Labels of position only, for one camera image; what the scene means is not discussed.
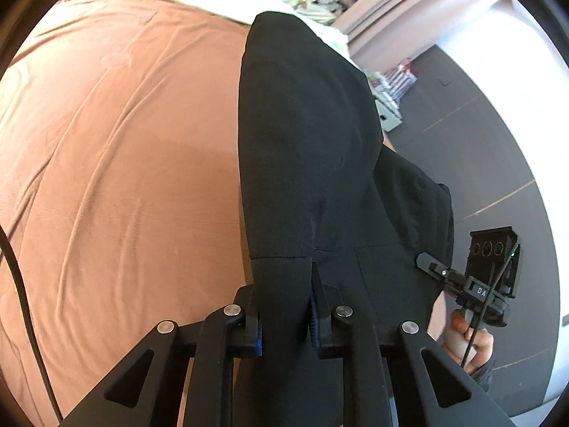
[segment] silver screw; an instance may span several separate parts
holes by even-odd
[[[352,310],[352,307],[349,307],[348,305],[340,305],[336,307],[336,314],[338,316],[348,318],[349,316],[352,316],[353,313],[354,311]]]
[[[417,325],[417,323],[414,323],[413,321],[406,321],[405,323],[403,323],[401,325],[401,328],[403,329],[403,332],[405,332],[405,333],[417,333],[417,332],[419,332],[419,326]]]
[[[156,329],[160,333],[170,333],[174,330],[174,323],[172,321],[162,321]]]
[[[223,309],[223,313],[225,313],[227,316],[237,316],[239,313],[241,313],[241,307],[235,304],[227,305],[227,307]]]

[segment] dark gray floor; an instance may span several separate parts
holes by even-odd
[[[515,416],[541,405],[557,347],[559,276],[545,208],[515,140],[470,78],[438,47],[413,70],[418,80],[401,101],[403,124],[389,138],[451,190],[453,267],[464,271],[470,231],[511,225],[521,239],[510,323],[490,329],[497,358],[490,395]]]

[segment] triangular cutout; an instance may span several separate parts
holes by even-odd
[[[127,408],[134,408],[140,398],[153,357],[153,350],[149,349],[142,353],[136,363],[107,390],[105,398]]]
[[[421,352],[436,400],[441,408],[448,408],[470,399],[471,393],[446,369],[439,359],[427,349]]]

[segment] camera lens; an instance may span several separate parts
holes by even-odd
[[[486,241],[482,245],[482,256],[487,257],[492,253],[492,243],[490,241]]]

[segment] pink curtain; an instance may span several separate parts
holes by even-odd
[[[354,62],[383,72],[415,58],[499,0],[359,0],[335,22]]]

